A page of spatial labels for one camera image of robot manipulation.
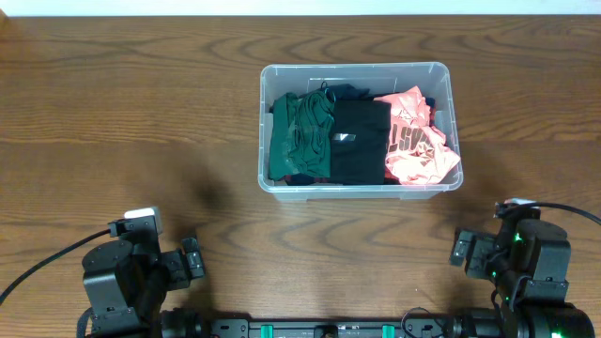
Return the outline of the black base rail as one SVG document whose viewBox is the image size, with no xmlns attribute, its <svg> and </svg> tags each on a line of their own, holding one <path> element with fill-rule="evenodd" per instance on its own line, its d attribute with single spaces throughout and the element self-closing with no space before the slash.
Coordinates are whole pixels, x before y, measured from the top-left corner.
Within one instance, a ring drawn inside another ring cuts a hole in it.
<svg viewBox="0 0 601 338">
<path fill-rule="evenodd" d="M 207 319 L 196 311 L 161 312 L 162 337 L 188 338 L 460 338 L 474 330 L 458 316 L 412 310 L 393 319 L 252 319 L 244 315 Z"/>
</svg>

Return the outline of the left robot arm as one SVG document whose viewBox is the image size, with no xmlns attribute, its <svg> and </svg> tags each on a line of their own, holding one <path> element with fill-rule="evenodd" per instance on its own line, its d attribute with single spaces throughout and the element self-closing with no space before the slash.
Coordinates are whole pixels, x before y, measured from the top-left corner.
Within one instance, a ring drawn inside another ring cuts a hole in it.
<svg viewBox="0 0 601 338">
<path fill-rule="evenodd" d="M 87 253 L 82 265 L 90 307 L 78 319 L 78 337 L 210 336 L 196 311 L 162 309 L 168 292 L 206 274 L 197 238 L 163 253 L 156 234 L 124 233 Z"/>
</svg>

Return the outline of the black garment with tape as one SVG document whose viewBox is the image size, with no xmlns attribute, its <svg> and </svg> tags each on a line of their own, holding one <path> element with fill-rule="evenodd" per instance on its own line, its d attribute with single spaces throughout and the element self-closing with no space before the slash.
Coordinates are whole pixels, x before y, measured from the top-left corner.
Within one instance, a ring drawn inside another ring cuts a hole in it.
<svg viewBox="0 0 601 338">
<path fill-rule="evenodd" d="M 382 185 L 391 130 L 391 104 L 338 100 L 331 129 L 329 183 Z"/>
</svg>

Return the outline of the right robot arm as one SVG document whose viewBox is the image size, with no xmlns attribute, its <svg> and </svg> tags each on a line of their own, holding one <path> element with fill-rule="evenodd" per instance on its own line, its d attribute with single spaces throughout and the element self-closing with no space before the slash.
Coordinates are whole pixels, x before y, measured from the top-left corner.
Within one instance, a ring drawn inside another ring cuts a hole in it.
<svg viewBox="0 0 601 338">
<path fill-rule="evenodd" d="M 564 229 L 541 219 L 541 209 L 569 211 L 594 223 L 593 214 L 566 205 L 498 203 L 498 234 L 455 230 L 449 261 L 469 278 L 494 285 L 493 308 L 472 309 L 451 319 L 445 337 L 594 337 L 591 319 L 566 301 L 571 244 Z"/>
</svg>

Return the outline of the pink garment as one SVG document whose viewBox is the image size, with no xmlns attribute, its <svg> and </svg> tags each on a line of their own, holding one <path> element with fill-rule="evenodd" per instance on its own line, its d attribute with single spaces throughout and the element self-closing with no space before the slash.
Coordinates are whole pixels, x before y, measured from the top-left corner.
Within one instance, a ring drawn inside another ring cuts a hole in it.
<svg viewBox="0 0 601 338">
<path fill-rule="evenodd" d="M 375 100 L 391 105 L 385 177 L 401 185 L 440 184 L 459 164 L 460 156 L 434 125 L 432 101 L 417 86 Z"/>
</svg>

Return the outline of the green garment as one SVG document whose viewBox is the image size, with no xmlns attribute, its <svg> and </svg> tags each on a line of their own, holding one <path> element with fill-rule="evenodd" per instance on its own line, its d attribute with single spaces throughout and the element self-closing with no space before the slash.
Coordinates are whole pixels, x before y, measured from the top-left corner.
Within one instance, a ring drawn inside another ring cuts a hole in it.
<svg viewBox="0 0 601 338">
<path fill-rule="evenodd" d="M 329 89 L 300 97 L 287 92 L 272 106 L 269 178 L 331 175 L 331 129 L 336 97 Z"/>
</svg>

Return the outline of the red plaid flannel shirt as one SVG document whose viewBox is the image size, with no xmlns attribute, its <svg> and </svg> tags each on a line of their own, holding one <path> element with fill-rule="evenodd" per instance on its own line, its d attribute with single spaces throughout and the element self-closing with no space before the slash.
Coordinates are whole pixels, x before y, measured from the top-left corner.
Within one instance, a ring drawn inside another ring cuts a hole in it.
<svg viewBox="0 0 601 338">
<path fill-rule="evenodd" d="M 430 116 L 434 117 L 436 114 L 435 99 L 429 97 L 425 97 L 424 99 L 425 103 L 430 108 Z M 284 181 L 285 184 L 288 186 L 308 186 L 317 183 L 329 183 L 329 180 L 326 177 L 310 177 L 305 174 L 287 175 L 282 178 L 282 181 Z M 400 182 L 397 177 L 394 177 L 393 174 L 388 169 L 386 169 L 383 184 L 399 185 Z"/>
</svg>

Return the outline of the clear plastic storage bin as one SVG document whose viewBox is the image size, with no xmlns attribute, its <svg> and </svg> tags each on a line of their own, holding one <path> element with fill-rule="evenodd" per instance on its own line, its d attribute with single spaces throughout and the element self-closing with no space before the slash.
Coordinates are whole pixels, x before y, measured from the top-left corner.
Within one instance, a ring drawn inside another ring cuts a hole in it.
<svg viewBox="0 0 601 338">
<path fill-rule="evenodd" d="M 336 185 L 317 183 L 288 186 L 269 178 L 270 139 L 273 117 L 270 107 L 287 92 L 309 93 L 324 85 L 349 84 L 368 88 L 372 95 L 404 92 L 418 86 L 422 94 L 436 103 L 435 126 L 446 135 L 446 145 L 460 152 L 455 118 L 451 75 L 440 62 L 375 64 L 273 64 L 260 74 L 259 101 L 259 187 L 280 202 L 316 199 L 429 199 L 441 192 L 457 190 L 464 181 L 458 163 L 437 185 Z"/>
</svg>

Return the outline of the dark navy garment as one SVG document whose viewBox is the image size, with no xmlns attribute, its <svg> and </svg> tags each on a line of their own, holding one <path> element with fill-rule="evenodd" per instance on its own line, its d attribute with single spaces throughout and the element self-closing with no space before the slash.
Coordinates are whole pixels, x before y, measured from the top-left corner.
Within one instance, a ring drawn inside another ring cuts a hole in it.
<svg viewBox="0 0 601 338">
<path fill-rule="evenodd" d="M 326 86 L 323 91 L 332 97 L 335 101 L 338 100 L 364 100 L 369 96 L 368 88 L 356 88 L 351 84 L 337 84 Z"/>
</svg>

